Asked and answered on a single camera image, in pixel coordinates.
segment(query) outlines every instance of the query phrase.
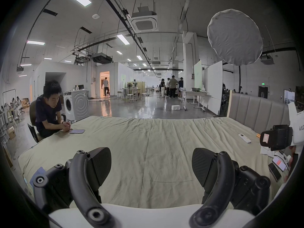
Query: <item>smartphone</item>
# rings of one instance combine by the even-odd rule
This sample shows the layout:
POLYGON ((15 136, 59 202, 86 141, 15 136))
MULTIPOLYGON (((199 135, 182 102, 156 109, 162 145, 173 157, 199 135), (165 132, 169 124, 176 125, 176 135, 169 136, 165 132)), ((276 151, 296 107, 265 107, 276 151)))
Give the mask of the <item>smartphone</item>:
POLYGON ((270 163, 268 165, 268 167, 269 167, 270 173, 273 175, 276 182, 278 182, 278 180, 280 180, 280 178, 281 178, 281 174, 279 173, 278 169, 276 168, 276 166, 273 163, 270 163))
POLYGON ((84 133, 85 130, 84 129, 73 129, 73 130, 70 130, 70 133, 84 133))

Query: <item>black pants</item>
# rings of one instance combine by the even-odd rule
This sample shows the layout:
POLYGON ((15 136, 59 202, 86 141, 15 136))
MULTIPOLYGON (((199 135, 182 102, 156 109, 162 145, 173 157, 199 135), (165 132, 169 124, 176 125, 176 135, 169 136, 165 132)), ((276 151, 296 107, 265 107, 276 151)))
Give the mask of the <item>black pants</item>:
POLYGON ((106 91, 108 91, 108 93, 110 92, 110 90, 109 90, 109 87, 105 87, 105 90, 104 90, 105 92, 106 91))
POLYGON ((176 88, 170 89, 170 97, 173 96, 173 98, 175 98, 175 91, 176 91, 176 88))
MULTIPOLYGON (((54 121, 54 122, 51 122, 52 124, 59 124, 58 121, 54 121)), ((54 133, 60 131, 60 129, 45 129, 43 128, 39 133, 41 135, 41 137, 43 138, 47 138, 51 135, 53 135, 54 133)))

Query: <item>white block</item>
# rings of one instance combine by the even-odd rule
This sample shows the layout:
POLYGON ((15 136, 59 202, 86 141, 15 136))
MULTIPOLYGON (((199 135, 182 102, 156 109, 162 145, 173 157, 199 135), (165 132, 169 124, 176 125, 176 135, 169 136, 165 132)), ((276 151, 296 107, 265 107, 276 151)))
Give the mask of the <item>white block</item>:
POLYGON ((180 110, 180 105, 173 105, 171 106, 171 110, 180 110))

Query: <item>cassette air conditioning unit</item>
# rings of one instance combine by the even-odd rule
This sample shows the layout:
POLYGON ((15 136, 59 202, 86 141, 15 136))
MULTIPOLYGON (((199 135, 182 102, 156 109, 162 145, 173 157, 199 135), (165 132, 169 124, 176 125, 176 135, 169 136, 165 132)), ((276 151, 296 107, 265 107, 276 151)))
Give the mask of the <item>cassette air conditioning unit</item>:
POLYGON ((92 60, 95 63, 101 63, 101 64, 112 63, 113 61, 111 57, 107 56, 102 52, 93 54, 92 60))
POLYGON ((16 71, 17 74, 23 74, 23 72, 24 72, 23 67, 21 67, 21 66, 17 67, 17 71, 16 71))
POLYGON ((138 12, 128 18, 135 33, 147 31, 159 31, 157 15, 149 11, 149 7, 138 7, 138 12))

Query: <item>cardboard box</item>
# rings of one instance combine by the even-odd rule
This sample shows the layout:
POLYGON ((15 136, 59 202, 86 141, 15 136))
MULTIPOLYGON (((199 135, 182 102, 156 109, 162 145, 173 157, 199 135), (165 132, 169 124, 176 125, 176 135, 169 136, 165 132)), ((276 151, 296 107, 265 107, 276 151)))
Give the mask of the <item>cardboard box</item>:
POLYGON ((4 148, 5 158, 6 158, 7 162, 8 162, 8 164, 9 164, 9 166, 12 167, 13 166, 12 158, 11 158, 11 155, 10 155, 7 147, 6 147, 5 142, 2 142, 2 145, 3 145, 3 148, 4 148))
POLYGON ((10 127, 10 128, 7 130, 7 132, 9 133, 9 138, 10 138, 10 139, 13 139, 14 137, 16 137, 14 127, 10 127))

